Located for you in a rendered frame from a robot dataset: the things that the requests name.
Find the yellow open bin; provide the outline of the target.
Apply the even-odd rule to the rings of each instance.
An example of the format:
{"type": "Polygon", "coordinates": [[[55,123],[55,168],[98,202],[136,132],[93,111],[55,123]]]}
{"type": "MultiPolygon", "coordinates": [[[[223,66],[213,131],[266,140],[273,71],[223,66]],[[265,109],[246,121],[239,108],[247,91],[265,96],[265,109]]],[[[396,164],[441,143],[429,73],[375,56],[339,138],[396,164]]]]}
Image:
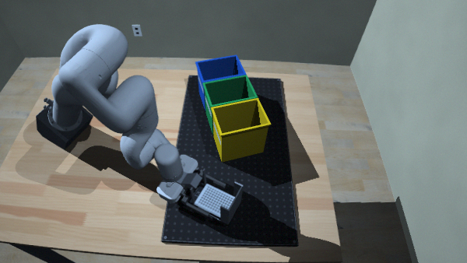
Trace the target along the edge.
{"type": "Polygon", "coordinates": [[[271,123],[258,98],[211,107],[211,110],[213,136],[221,162],[263,153],[271,123]]]}

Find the green bin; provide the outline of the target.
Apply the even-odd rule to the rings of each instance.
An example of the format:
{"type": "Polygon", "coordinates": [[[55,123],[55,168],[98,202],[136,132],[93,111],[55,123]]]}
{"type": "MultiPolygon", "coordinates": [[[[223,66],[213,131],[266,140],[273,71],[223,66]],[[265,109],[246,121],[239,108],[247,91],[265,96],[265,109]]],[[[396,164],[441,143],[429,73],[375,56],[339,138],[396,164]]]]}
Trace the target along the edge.
{"type": "Polygon", "coordinates": [[[205,112],[212,135],[213,117],[211,107],[258,98],[247,75],[204,82],[202,85],[205,90],[205,112]]]}

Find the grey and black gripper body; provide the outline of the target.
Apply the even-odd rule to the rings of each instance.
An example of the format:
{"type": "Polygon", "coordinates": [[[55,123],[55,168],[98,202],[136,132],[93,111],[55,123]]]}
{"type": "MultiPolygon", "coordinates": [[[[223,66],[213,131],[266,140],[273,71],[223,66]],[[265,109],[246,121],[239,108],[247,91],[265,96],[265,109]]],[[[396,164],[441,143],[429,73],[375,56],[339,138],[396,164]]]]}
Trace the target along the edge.
{"type": "MultiPolygon", "coordinates": [[[[184,172],[193,173],[194,170],[198,170],[197,160],[185,154],[180,155],[180,157],[182,158],[181,163],[182,163],[184,172]]],[[[179,184],[176,181],[167,182],[163,179],[156,190],[157,190],[158,195],[162,199],[168,201],[169,203],[174,204],[181,197],[180,193],[182,192],[184,187],[185,187],[184,184],[179,184]]]]}

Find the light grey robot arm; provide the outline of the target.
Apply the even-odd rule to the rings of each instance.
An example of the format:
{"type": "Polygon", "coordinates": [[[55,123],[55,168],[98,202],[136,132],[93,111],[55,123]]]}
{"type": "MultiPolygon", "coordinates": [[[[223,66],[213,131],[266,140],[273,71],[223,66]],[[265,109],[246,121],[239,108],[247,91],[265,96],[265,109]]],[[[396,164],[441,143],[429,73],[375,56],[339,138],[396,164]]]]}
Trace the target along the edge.
{"type": "Polygon", "coordinates": [[[54,101],[44,98],[51,105],[44,105],[49,122],[61,132],[75,130],[84,106],[111,131],[122,134],[121,151],[131,167],[141,170],[154,158],[165,181],[196,189],[201,171],[184,172],[176,146],[156,128],[153,84],[134,75],[117,88],[118,69],[127,53],[125,35],[112,26],[96,24],[75,33],[62,50],[59,73],[52,82],[54,101]]]}

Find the blue bin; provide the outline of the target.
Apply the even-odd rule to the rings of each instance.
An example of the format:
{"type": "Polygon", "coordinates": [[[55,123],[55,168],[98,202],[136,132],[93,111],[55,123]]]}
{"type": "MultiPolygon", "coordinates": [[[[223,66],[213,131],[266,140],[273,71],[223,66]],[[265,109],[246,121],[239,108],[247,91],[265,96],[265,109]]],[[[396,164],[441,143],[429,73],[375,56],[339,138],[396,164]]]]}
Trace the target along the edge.
{"type": "Polygon", "coordinates": [[[200,83],[198,84],[198,87],[204,109],[205,90],[202,85],[204,82],[211,82],[220,79],[228,79],[232,77],[247,75],[237,55],[223,58],[214,58],[204,61],[197,61],[195,64],[197,66],[198,73],[202,80],[202,82],[200,81],[200,83]]]}

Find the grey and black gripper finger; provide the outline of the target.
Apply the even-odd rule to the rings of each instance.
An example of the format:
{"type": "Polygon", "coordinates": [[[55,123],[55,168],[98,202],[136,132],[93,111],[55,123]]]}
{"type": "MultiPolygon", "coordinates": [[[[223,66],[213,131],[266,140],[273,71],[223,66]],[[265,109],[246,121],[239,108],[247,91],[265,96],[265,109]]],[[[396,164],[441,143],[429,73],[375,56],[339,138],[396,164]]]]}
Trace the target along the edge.
{"type": "Polygon", "coordinates": [[[200,207],[197,208],[197,207],[195,207],[195,206],[188,203],[189,196],[187,196],[185,194],[187,192],[187,190],[188,190],[188,188],[185,186],[184,189],[182,190],[182,192],[180,193],[180,195],[183,196],[183,198],[181,199],[181,202],[184,205],[190,207],[191,209],[194,209],[196,212],[199,212],[199,213],[203,214],[204,216],[209,217],[209,215],[210,215],[209,212],[207,212],[206,210],[204,210],[204,209],[202,209],[200,207]]]}
{"type": "MultiPolygon", "coordinates": [[[[200,170],[200,171],[201,171],[201,172],[200,172],[199,175],[200,175],[201,177],[203,177],[202,170],[200,170]]],[[[213,184],[214,184],[214,185],[216,185],[216,186],[218,186],[218,187],[220,187],[220,188],[225,189],[226,184],[224,184],[223,182],[218,181],[217,179],[215,179],[215,178],[213,178],[213,177],[210,177],[210,176],[207,175],[207,174],[206,174],[206,178],[209,179],[209,180],[211,180],[211,181],[213,181],[213,184]]]]}

